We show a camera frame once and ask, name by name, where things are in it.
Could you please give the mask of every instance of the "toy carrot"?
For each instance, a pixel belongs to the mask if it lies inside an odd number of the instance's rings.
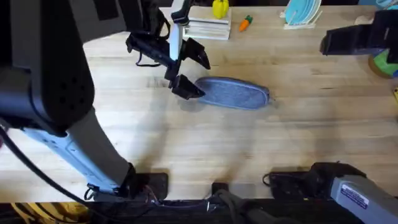
[[[246,18],[244,18],[244,20],[241,22],[241,25],[239,26],[239,32],[245,31],[251,24],[251,21],[253,21],[253,17],[251,17],[250,15],[246,16]]]

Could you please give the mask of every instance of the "wooden table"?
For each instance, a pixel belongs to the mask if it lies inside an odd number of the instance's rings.
[[[169,199],[206,197],[215,180],[242,197],[270,197],[262,175],[272,168],[347,162],[398,195],[397,102],[392,82],[368,67],[367,56],[323,56],[326,30],[353,25],[372,6],[327,6],[313,30],[282,30],[283,7],[233,8],[229,41],[198,40],[211,70],[191,60],[182,73],[233,77],[267,86],[276,99],[257,111],[201,105],[173,95],[165,68],[135,66],[127,34],[85,44],[96,87],[98,119],[119,153],[139,172],[166,171]],[[250,14],[246,32],[238,25]],[[86,180],[50,149],[20,131],[21,149],[60,185],[83,196]],[[70,200],[0,149],[0,202]]]

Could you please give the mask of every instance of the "white label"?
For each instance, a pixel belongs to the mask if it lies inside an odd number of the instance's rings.
[[[355,202],[357,205],[362,207],[363,209],[367,209],[369,205],[369,199],[352,189],[351,187],[348,187],[347,185],[343,184],[341,186],[341,194],[344,196],[348,197],[350,200]]]

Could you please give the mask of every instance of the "wire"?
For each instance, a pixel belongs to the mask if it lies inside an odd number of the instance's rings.
[[[223,194],[220,194],[219,198],[222,199],[222,201],[224,201],[224,203],[226,203],[228,205],[229,211],[231,213],[232,223],[233,224],[237,224],[238,223],[238,218],[237,218],[237,214],[236,214],[236,208],[235,208],[235,205],[232,202],[232,200],[229,199],[228,196],[225,196]]]
[[[269,177],[270,174],[271,174],[271,173],[267,173],[267,174],[264,174],[264,175],[262,176],[262,183],[263,183],[265,186],[267,186],[267,187],[272,187],[272,186],[271,186],[271,183],[267,183],[267,182],[266,182],[266,178]],[[293,176],[293,175],[290,175],[290,174],[272,174],[272,176],[290,177],[290,178],[293,178],[293,179],[302,180],[300,177],[296,177],[296,176]]]
[[[176,209],[189,209],[189,208],[196,208],[196,207],[200,207],[203,205],[208,205],[210,198],[208,199],[204,199],[203,201],[196,203],[194,205],[166,205],[165,203],[162,203],[160,200],[157,199],[154,191],[152,190],[151,187],[149,187],[148,185],[145,185],[145,188],[149,190],[149,194],[152,195],[152,197],[154,198],[151,202],[153,204],[155,204],[158,207],[164,207],[164,208],[176,208]]]
[[[269,173],[264,174],[264,175],[262,176],[262,183],[263,183],[265,186],[270,187],[271,185],[270,185],[269,183],[266,182],[266,178],[267,178],[268,176],[269,176]]]
[[[43,173],[35,164],[33,164],[32,161],[28,157],[25,156],[25,154],[18,148],[18,146],[15,145],[14,141],[8,136],[8,134],[3,130],[3,128],[0,128],[0,136],[3,140],[3,143],[11,150],[12,153],[25,165],[27,166],[33,173],[35,173],[37,176],[39,176],[44,182],[48,183],[51,187],[55,188],[58,190],[60,193],[64,194],[67,197],[70,197],[71,199],[75,200],[76,202],[86,206],[87,208],[90,209],[91,212],[93,212],[95,215],[98,215],[100,217],[106,218],[108,220],[114,221],[114,222],[120,222],[120,223],[128,223],[131,224],[131,221],[133,220],[120,220],[117,218],[113,218],[111,216],[105,215],[104,212],[98,211],[97,209],[94,209],[89,203],[85,202],[81,198],[77,197],[76,195],[72,194],[68,190],[64,189],[61,187],[59,184],[57,184],[54,180],[52,180],[49,176]],[[134,217],[134,219],[139,218],[143,214]]]
[[[166,205],[160,201],[154,202],[154,204],[158,207],[163,207],[163,208],[176,208],[176,209],[189,209],[189,208],[197,208],[201,207],[204,205],[207,205],[208,201],[203,200],[202,202],[196,203],[194,205]]]

